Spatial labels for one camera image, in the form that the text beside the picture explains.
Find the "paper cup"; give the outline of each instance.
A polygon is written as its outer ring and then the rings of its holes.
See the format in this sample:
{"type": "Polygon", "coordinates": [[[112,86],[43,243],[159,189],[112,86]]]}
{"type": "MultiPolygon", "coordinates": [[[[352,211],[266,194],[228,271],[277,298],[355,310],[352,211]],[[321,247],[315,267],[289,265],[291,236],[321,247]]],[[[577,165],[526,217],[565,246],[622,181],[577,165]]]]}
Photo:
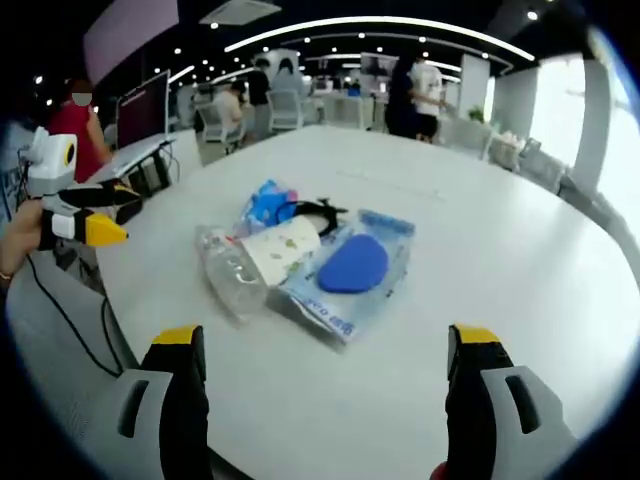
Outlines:
{"type": "Polygon", "coordinates": [[[240,244],[264,282],[273,287],[286,280],[307,253],[320,248],[320,236],[308,218],[299,216],[243,238],[240,244]]]}

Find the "hand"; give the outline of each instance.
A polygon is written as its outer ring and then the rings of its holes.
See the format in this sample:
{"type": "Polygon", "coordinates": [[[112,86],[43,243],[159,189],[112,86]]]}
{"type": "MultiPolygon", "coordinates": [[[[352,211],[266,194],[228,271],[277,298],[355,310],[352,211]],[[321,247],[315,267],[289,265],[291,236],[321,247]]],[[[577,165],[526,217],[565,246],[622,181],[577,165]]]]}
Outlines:
{"type": "Polygon", "coordinates": [[[40,245],[42,202],[27,200],[7,225],[5,235],[0,239],[0,272],[6,276],[15,274],[28,253],[40,245]]]}

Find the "person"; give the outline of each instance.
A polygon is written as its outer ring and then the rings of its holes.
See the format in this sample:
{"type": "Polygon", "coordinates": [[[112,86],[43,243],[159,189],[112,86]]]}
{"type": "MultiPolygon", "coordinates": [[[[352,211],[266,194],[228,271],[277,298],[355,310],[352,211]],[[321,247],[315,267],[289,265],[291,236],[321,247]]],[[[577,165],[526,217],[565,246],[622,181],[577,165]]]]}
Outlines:
{"type": "Polygon", "coordinates": [[[359,97],[362,89],[358,80],[354,81],[352,85],[345,86],[345,88],[347,89],[347,95],[350,97],[359,97]]]}
{"type": "Polygon", "coordinates": [[[278,74],[273,79],[272,89],[295,90],[298,92],[300,100],[306,97],[302,76],[298,72],[293,72],[293,63],[288,58],[284,58],[280,62],[278,74]]]}
{"type": "Polygon", "coordinates": [[[413,66],[412,76],[418,91],[430,101],[416,99],[418,112],[418,140],[433,143],[438,131],[438,115],[442,102],[442,74],[432,65],[419,59],[413,66]]]}
{"type": "Polygon", "coordinates": [[[47,130],[51,135],[74,134],[77,137],[75,180],[84,183],[111,161],[113,154],[104,140],[98,115],[91,105],[92,88],[86,80],[67,83],[59,110],[51,117],[47,130]]]}
{"type": "Polygon", "coordinates": [[[0,288],[6,292],[27,255],[38,248],[42,202],[25,200],[0,238],[0,288]]]}
{"type": "Polygon", "coordinates": [[[265,138],[269,130],[267,92],[270,87],[266,71],[270,66],[269,60],[258,58],[255,62],[257,70],[249,74],[249,102],[253,105],[254,131],[258,140],[265,138]]]}
{"type": "Polygon", "coordinates": [[[414,100],[433,102],[429,97],[420,93],[411,79],[413,64],[417,59],[417,55],[403,55],[393,67],[389,101],[385,112],[385,122],[391,135],[417,139],[420,118],[414,100]]]}
{"type": "Polygon", "coordinates": [[[228,89],[221,90],[213,99],[213,104],[218,109],[222,126],[231,133],[235,131],[242,122],[242,108],[240,99],[246,92],[244,82],[236,80],[228,89]]]}

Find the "person in black clothing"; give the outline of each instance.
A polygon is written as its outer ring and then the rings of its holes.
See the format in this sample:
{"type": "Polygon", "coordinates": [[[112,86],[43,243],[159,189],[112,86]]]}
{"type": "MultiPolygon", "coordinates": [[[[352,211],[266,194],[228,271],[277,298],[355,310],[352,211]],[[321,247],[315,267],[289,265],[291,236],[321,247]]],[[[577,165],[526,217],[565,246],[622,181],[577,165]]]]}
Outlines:
{"type": "Polygon", "coordinates": [[[416,59],[415,55],[404,55],[398,59],[391,74],[389,102],[385,121],[389,133],[415,139],[418,135],[418,113],[413,104],[415,92],[409,73],[416,59]]]}
{"type": "Polygon", "coordinates": [[[267,92],[269,91],[269,78],[265,73],[271,66],[266,58],[258,58],[255,62],[256,70],[249,75],[249,102],[255,112],[254,134],[256,140],[262,140],[269,130],[269,105],[267,92]]]}

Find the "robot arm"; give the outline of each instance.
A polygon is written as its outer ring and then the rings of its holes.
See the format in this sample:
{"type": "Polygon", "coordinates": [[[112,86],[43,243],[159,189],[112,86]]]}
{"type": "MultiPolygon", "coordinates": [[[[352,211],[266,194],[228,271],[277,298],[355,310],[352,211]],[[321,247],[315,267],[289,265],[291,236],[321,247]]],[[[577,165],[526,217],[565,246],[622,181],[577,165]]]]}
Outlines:
{"type": "Polygon", "coordinates": [[[38,127],[26,154],[27,191],[43,199],[41,250],[52,248],[56,238],[94,247],[124,242],[127,232],[92,209],[142,203],[140,195],[114,182],[76,184],[77,153],[75,135],[50,135],[38,127]]]}

